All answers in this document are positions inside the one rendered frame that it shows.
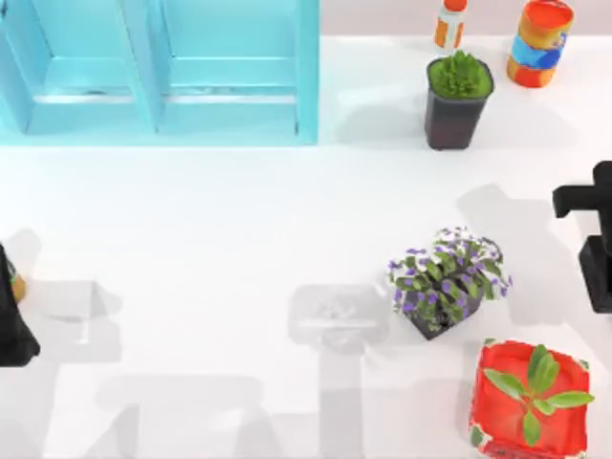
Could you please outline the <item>black pot with purple flowers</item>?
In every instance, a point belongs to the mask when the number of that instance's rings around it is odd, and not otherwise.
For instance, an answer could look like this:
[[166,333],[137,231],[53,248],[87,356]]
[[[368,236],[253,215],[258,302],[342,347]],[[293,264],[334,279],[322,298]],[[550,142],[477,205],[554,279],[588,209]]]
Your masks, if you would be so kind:
[[387,264],[393,311],[433,340],[471,317],[484,301],[508,294],[499,245],[467,227],[438,230],[429,247],[412,247]]

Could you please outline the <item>black pot with green plant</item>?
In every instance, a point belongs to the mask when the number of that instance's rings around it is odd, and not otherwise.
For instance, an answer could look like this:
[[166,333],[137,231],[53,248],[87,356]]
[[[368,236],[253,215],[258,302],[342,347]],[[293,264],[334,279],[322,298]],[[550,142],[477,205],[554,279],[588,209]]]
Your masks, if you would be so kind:
[[486,103],[494,91],[489,66],[457,50],[426,67],[425,133],[434,150],[464,150],[470,146]]

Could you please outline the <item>orange and blue can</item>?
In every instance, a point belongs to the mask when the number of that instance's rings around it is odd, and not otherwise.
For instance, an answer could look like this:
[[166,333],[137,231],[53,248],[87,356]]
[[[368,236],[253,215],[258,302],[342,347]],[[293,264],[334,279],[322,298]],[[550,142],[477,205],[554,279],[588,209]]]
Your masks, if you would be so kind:
[[574,22],[562,0],[528,0],[508,57],[507,75],[526,88],[541,88],[555,75]]

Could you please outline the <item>red pot with green plant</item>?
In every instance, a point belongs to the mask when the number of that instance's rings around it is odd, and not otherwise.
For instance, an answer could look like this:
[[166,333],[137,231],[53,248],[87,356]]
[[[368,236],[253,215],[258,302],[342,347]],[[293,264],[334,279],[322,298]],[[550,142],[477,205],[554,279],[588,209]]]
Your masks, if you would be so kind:
[[590,367],[544,345],[486,339],[470,443],[490,459],[586,459]]

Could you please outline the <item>orange and white bottle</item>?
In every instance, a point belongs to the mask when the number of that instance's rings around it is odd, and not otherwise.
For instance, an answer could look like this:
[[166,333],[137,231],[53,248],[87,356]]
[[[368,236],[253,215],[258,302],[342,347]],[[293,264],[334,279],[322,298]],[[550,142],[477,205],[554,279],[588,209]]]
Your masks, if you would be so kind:
[[454,51],[463,35],[468,0],[443,0],[438,14],[434,43],[445,51]]

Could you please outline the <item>light blue rack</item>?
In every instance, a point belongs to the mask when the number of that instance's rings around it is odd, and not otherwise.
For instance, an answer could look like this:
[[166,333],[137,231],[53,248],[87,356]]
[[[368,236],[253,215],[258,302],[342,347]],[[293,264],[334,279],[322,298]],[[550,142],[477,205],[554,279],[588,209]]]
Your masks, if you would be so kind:
[[0,145],[294,145],[320,0],[0,0]]

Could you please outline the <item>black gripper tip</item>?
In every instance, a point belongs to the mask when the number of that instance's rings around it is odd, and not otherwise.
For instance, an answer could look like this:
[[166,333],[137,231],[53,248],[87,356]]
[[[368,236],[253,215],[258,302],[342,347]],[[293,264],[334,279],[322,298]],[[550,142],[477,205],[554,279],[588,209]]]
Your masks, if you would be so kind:
[[40,344],[18,309],[9,259],[0,244],[0,367],[24,367],[40,354]]

